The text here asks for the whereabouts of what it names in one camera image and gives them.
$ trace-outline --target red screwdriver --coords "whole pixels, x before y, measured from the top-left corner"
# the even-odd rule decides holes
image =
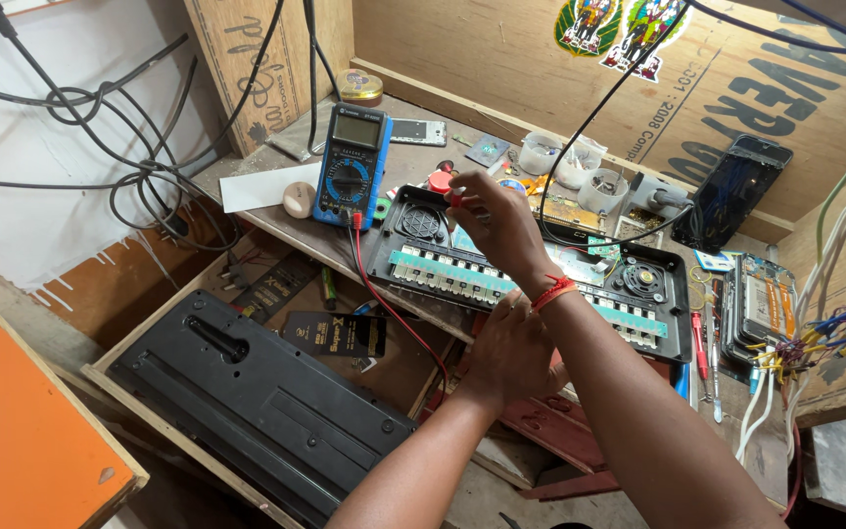
[[[700,336],[703,324],[700,323],[700,313],[691,313],[691,330],[694,331],[694,342],[698,345],[698,372],[700,379],[707,380],[707,350],[704,349],[704,340]]]

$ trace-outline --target digital multimeter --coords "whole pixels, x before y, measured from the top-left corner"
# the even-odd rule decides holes
[[[351,214],[360,212],[361,230],[370,228],[392,128],[386,112],[335,104],[312,211],[316,220],[350,227]]]

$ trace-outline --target person's arm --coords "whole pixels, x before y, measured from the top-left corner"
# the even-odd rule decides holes
[[[465,463],[505,404],[567,383],[562,362],[550,367],[553,342],[520,294],[506,295],[489,316],[452,396],[374,467],[326,529],[439,527]]]
[[[484,171],[454,178],[448,213],[493,266],[537,299],[563,272],[522,194]],[[540,309],[609,469],[649,526],[785,527],[746,470],[687,402],[578,292]]]

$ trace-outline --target red cap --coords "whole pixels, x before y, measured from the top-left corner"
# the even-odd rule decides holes
[[[429,187],[430,191],[445,194],[449,192],[449,180],[451,179],[451,174],[438,170],[435,171],[433,174],[429,175],[427,187]]]

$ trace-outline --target white wall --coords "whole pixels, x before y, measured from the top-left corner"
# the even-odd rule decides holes
[[[189,42],[125,88],[164,130],[192,55],[197,53],[200,64],[193,89],[169,145],[176,157],[185,159],[207,146],[219,130],[220,102],[204,57],[197,52],[182,0],[76,0],[16,15],[11,21],[19,39],[58,86],[91,91],[102,81],[119,79],[188,32]],[[48,92],[1,36],[0,91],[35,98],[43,98]],[[146,123],[121,95],[111,94],[107,100],[124,108],[152,138]],[[78,106],[82,114],[88,108]],[[90,123],[110,148],[131,159],[146,157],[141,142],[108,109],[101,109]],[[202,162],[214,158],[212,153]],[[44,108],[0,101],[0,180],[108,184],[133,171],[103,153],[80,127],[53,120]],[[137,195],[132,187],[129,189],[119,201],[121,211],[137,223],[147,223],[148,213],[136,207]],[[88,191],[85,195],[81,191],[0,187],[0,274],[31,292],[130,235],[132,229],[110,212],[108,196],[109,191]]]

